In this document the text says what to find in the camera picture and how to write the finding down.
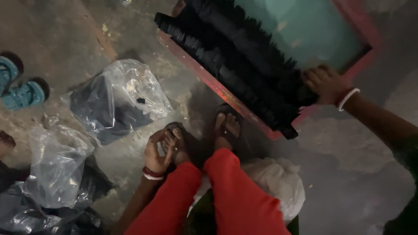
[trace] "person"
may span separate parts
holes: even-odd
[[[345,110],[376,134],[417,183],[418,127],[362,97],[358,89],[329,66],[308,69],[303,73],[303,79],[319,95],[319,105],[335,105]],[[240,134],[237,116],[233,112],[219,113],[214,132],[215,151],[202,170],[208,174],[213,188],[217,234],[290,234],[283,223],[283,214],[277,210],[280,201],[251,181],[232,152],[234,137],[238,138]],[[158,154],[159,142],[167,151],[166,156]],[[177,168],[156,193],[159,181],[144,174],[112,234],[182,234],[202,175],[190,162],[184,145],[178,128],[172,132],[160,130],[149,138],[144,153],[146,167],[151,172],[162,173],[175,155]],[[416,222],[417,193],[401,214],[385,225],[384,234],[418,234]]]

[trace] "hand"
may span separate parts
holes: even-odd
[[[341,93],[351,88],[350,83],[331,67],[320,65],[317,68],[308,69],[303,73],[306,85],[319,95],[319,105],[333,105]]]
[[[144,152],[145,166],[156,173],[163,173],[167,170],[173,155],[173,147],[169,146],[166,156],[160,156],[157,143],[166,137],[165,130],[159,130],[149,137]]]

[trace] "green clothing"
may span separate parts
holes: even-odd
[[[394,158],[402,164],[418,185],[418,135],[405,141],[400,141],[393,151]],[[414,235],[418,234],[418,192],[415,194],[401,214],[386,223],[384,235]]]

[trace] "red bangle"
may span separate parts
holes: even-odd
[[[348,88],[347,90],[341,92],[341,94],[338,95],[337,99],[335,99],[335,102],[334,102],[335,107],[338,107],[338,105],[341,103],[341,101],[343,101],[344,98],[354,89],[355,89],[354,87],[351,87],[351,88]]]
[[[152,170],[150,170],[146,166],[144,166],[144,168],[142,168],[142,172],[144,174],[147,174],[147,175],[152,176],[152,177],[162,177],[162,176],[164,176],[164,172],[162,172],[162,173],[153,172]]]

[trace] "bare foot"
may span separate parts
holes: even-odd
[[[16,143],[13,137],[8,135],[3,130],[0,131],[0,160],[6,154],[11,152],[15,148],[15,146],[16,146]]]
[[[219,113],[216,117],[215,122],[215,151],[221,148],[227,148],[230,151],[233,150],[233,147],[231,143],[222,136],[221,131],[225,131],[225,129],[222,128],[222,126],[225,126],[226,130],[230,131],[233,136],[238,138],[240,136],[241,132],[241,126],[237,122],[237,117],[232,115],[231,113],[228,113],[226,116],[224,113]]]
[[[176,166],[190,162],[189,154],[187,153],[186,143],[184,142],[183,134],[179,128],[173,128],[173,134],[166,130],[166,138],[161,145],[165,152],[172,146],[174,148],[174,163]]]

